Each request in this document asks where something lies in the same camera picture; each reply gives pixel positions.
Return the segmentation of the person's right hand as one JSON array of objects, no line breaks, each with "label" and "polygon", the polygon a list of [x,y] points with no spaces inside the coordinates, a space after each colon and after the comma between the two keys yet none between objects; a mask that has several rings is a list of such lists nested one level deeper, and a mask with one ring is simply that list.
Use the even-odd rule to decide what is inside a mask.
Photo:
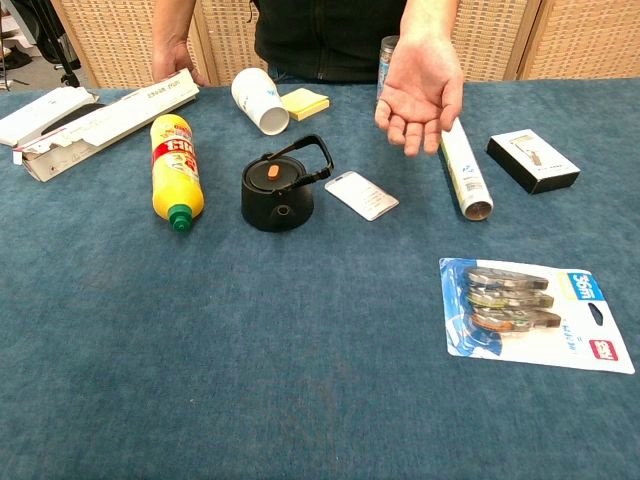
[{"label": "person's right hand", "polygon": [[168,79],[187,69],[199,86],[209,86],[209,81],[194,66],[185,40],[156,41],[152,47],[152,79],[155,83]]}]

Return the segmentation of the person's left hand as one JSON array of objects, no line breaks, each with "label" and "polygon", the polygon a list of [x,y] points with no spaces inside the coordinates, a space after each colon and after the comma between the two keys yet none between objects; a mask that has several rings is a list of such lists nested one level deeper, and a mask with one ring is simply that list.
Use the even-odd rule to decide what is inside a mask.
[{"label": "person's left hand", "polygon": [[449,38],[402,35],[392,54],[374,120],[388,142],[413,157],[431,155],[463,105],[463,74]]}]

